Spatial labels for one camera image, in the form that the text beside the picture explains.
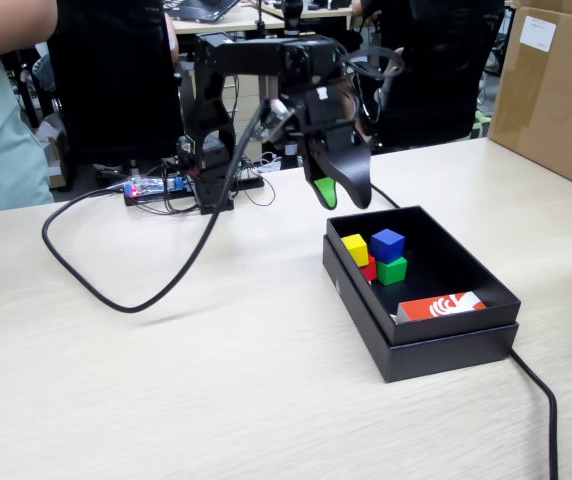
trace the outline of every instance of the chair backrest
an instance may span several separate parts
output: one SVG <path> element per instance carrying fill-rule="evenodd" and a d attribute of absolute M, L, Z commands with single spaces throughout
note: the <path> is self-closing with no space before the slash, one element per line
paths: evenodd
<path fill-rule="evenodd" d="M 57 4 L 48 47 L 77 161 L 174 155 L 183 129 L 162 0 Z"/>
<path fill-rule="evenodd" d="M 387 1 L 382 14 L 394 15 L 403 2 L 410 23 L 398 40 L 403 44 L 390 47 L 404 47 L 406 69 L 393 81 L 378 136 L 385 146 L 401 147 L 462 138 L 474 123 L 479 80 L 504 17 L 504 0 Z"/>

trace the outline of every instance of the yellow cube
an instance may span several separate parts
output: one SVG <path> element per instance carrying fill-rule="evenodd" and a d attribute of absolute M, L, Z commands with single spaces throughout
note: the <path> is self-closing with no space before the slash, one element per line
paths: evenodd
<path fill-rule="evenodd" d="M 355 260 L 358 267 L 365 267 L 368 265 L 368 246 L 361 235 L 351 235 L 350 237 L 342 238 L 342 242 L 348 249 L 348 252 Z"/>

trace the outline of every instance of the black box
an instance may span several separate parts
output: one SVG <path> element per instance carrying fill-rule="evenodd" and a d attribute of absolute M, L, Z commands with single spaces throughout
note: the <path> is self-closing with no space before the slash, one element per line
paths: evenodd
<path fill-rule="evenodd" d="M 385 229 L 404 235 L 404 282 L 366 280 L 342 237 L 368 243 Z M 328 220 L 324 266 L 387 382 L 501 360 L 508 356 L 521 302 L 421 207 Z M 399 303 L 473 291 L 487 308 L 397 324 Z"/>

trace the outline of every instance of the black robotic arm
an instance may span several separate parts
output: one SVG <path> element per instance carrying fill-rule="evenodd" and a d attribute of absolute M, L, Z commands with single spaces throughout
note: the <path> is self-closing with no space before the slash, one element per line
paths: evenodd
<path fill-rule="evenodd" d="M 204 161 L 207 137 L 218 133 L 228 158 L 235 148 L 235 130 L 222 101 L 224 79 L 243 74 L 277 77 L 279 98 L 273 99 L 268 115 L 273 118 L 262 119 L 258 132 L 273 143 L 299 144 L 306 180 L 324 207 L 337 205 L 335 182 L 355 205 L 368 207 L 370 150 L 354 119 L 345 118 L 341 97 L 347 95 L 342 90 L 346 77 L 339 57 L 336 42 L 324 37 L 233 42 L 224 34 L 199 36 L 194 97 L 188 82 L 182 84 L 185 137 L 178 149 L 180 163 L 212 185 L 223 175 L 226 160 Z"/>

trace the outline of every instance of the desk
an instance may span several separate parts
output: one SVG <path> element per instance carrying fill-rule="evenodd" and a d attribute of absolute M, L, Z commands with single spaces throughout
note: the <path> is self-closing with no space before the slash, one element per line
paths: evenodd
<path fill-rule="evenodd" d="M 279 18 L 284 18 L 282 11 L 272 5 L 262 5 L 262 10 L 275 15 Z M 346 17 L 346 29 L 350 29 L 350 19 L 353 15 L 353 9 L 351 7 L 338 8 L 337 10 L 329 10 L 327 8 L 320 8 L 319 10 L 305 10 L 302 12 L 302 19 L 308 18 L 334 18 L 334 17 Z"/>
<path fill-rule="evenodd" d="M 236 5 L 215 23 L 197 23 L 173 20 L 177 35 L 255 30 L 259 19 L 257 10 L 250 5 Z M 262 15 L 266 30 L 284 28 L 284 21 L 272 15 Z"/>
<path fill-rule="evenodd" d="M 515 348 L 557 395 L 572 478 L 572 183 L 485 139 L 382 156 L 372 173 L 522 300 Z M 547 403 L 512 361 L 382 382 L 321 260 L 325 219 L 357 209 L 340 192 L 323 210 L 301 170 L 267 178 L 275 203 L 239 195 L 185 280 L 133 316 L 50 256 L 56 206 L 0 213 L 0 479 L 547 478 Z M 93 199 L 52 239 L 133 305 L 207 220 Z"/>

